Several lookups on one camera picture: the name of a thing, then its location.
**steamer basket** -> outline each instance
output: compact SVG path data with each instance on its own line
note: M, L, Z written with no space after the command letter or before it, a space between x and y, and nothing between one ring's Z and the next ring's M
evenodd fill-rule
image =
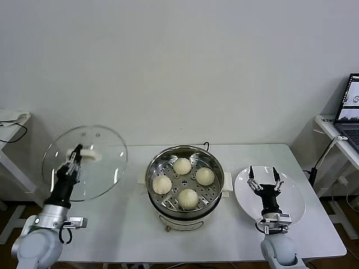
M173 170L178 158L187 158L192 169L186 175ZM196 172L202 167L210 168L215 175L213 184L200 185L196 181ZM166 175L172 181L172 189L167 194L157 194L152 189L152 180ZM165 149L155 156L147 167L146 186L154 207L163 215L176 220L196 220L211 213L219 203L224 184L224 172L219 161L209 152L193 146L175 146ZM193 210L184 210L178 204L178 195L184 189L193 189L199 197Z

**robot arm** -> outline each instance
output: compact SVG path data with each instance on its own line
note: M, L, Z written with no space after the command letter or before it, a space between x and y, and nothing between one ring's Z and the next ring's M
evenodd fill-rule
M258 184L254 177L253 168L250 167L248 185L256 195L261 197L263 210L262 218L255 223L257 230L265 234L261 243L263 257L272 269L304 269L307 268L303 260L296 253L293 241L286 236L288 227L292 223L289 214L283 214L277 203L280 187L284 183L273 167L275 185Z
M60 257L63 244L71 242L70 229L87 226L84 217L67 217L71 193L80 178L81 149L82 145L77 145L69 161L56 171L57 183L51 196L45 200L42 212L26 220L20 237L11 249L11 254L19 261L17 268L49 268ZM62 239L63 229L70 234L68 242Z

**white plate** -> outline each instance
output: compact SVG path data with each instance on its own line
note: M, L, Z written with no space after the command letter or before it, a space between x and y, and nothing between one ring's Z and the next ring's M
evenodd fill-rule
M252 166L254 178L259 184L275 184L273 168L268 166ZM234 183L234 193L238 203L243 210L254 220L261 218L263 209L262 200L255 195L247 184L249 167L239 173ZM298 223L305 213L305 201L303 195L293 179L279 172L280 178L284 181L281 186L282 193L277 197L280 210L285 214L290 214L292 224Z

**laptop screen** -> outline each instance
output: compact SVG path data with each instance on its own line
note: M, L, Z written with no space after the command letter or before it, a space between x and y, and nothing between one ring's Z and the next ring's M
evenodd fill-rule
M339 121L359 120L359 74L351 74L338 114Z

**laptop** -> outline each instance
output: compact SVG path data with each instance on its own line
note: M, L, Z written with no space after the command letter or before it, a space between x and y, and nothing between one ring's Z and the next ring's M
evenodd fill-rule
M359 73L350 74L334 126L359 152Z

